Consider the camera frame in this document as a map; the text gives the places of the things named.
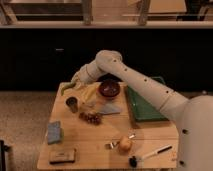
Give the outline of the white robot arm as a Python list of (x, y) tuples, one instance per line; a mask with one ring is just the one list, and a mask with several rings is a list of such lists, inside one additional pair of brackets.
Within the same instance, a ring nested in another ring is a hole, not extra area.
[(176, 171), (213, 171), (213, 96), (186, 98), (122, 62), (114, 50), (99, 51), (71, 78), (78, 86), (91, 84), (110, 73), (142, 96), (172, 121), (179, 133)]

